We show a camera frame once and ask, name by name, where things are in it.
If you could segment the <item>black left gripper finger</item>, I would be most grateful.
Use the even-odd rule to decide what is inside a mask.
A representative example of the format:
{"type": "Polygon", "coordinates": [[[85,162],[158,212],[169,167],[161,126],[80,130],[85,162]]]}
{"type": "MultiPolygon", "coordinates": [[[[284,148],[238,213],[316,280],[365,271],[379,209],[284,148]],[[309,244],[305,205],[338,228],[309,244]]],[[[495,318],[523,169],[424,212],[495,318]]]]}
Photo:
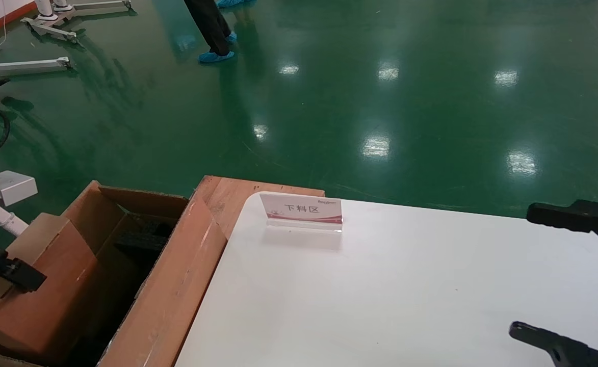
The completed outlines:
{"type": "Polygon", "coordinates": [[[12,283],[22,293],[36,291],[47,276],[19,258],[0,257],[0,277],[12,283]]]}

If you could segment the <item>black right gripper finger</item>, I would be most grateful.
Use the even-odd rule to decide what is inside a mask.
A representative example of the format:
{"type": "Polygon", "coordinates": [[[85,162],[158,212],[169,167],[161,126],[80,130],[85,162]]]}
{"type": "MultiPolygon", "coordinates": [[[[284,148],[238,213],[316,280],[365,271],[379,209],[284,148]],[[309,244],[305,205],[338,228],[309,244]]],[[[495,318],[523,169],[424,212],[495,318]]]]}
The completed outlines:
{"type": "Polygon", "coordinates": [[[594,232],[598,236],[598,202],[576,200],[566,207],[532,203],[527,209],[526,220],[574,232],[594,232]]]}
{"type": "Polygon", "coordinates": [[[513,339],[548,353],[555,366],[598,366],[598,350],[578,340],[515,321],[509,327],[513,339]]]}

